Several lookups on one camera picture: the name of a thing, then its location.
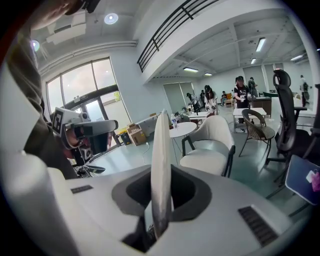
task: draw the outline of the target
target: ceiling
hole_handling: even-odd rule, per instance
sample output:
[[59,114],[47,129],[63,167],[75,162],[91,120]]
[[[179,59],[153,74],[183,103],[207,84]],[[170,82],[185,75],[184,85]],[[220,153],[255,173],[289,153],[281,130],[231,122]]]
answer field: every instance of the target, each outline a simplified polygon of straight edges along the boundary
[[[147,11],[146,1],[151,0],[101,0],[93,13],[64,15],[57,22],[32,31],[31,38],[40,43],[38,62],[44,64],[65,52],[93,44],[132,40],[134,23]],[[116,13],[118,21],[107,25],[104,18],[110,13]]]
[[[155,78],[201,78],[206,72],[251,66],[252,58],[256,58],[254,65],[290,61],[306,50],[287,15],[283,9],[261,10],[219,24],[206,39],[180,52]],[[256,52],[260,38],[266,41]],[[185,71],[185,67],[199,71]]]

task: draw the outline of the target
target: water bottle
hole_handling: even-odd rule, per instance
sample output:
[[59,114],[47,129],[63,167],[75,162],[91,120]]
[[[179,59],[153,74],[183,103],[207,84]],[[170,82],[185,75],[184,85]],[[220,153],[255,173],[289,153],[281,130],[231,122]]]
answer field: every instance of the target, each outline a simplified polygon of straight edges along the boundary
[[174,129],[178,127],[177,120],[174,114],[171,114],[171,122]]

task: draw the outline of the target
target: vent grille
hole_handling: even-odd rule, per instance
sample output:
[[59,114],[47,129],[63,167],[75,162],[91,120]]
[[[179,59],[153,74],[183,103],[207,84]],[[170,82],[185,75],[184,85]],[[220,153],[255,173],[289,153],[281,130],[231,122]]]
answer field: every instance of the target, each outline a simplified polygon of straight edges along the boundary
[[71,28],[71,25],[66,25],[66,26],[63,26],[63,27],[60,27],[60,28],[56,29],[54,31],[54,33],[56,34],[56,33],[60,32],[60,31],[64,31],[64,30],[67,30],[67,29],[70,29],[70,28]]
[[238,209],[238,212],[262,247],[278,238],[278,235],[251,206]]

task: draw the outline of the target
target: cardboard box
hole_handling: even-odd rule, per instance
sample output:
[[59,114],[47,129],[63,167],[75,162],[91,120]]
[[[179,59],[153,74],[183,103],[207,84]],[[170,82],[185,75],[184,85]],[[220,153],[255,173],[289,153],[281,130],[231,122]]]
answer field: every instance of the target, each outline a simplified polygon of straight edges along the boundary
[[141,130],[138,124],[131,123],[128,125],[128,128],[126,130],[134,145],[138,146],[147,142],[146,135]]

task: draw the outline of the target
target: black railing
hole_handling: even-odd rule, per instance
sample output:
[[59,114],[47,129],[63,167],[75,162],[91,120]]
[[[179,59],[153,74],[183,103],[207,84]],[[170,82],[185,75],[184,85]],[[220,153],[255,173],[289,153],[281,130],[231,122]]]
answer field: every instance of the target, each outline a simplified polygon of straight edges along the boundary
[[187,0],[175,9],[175,11],[161,24],[143,49],[137,61],[141,72],[145,70],[152,56],[156,52],[159,52],[161,45],[176,29],[187,20],[193,20],[194,15],[217,1],[219,0]]

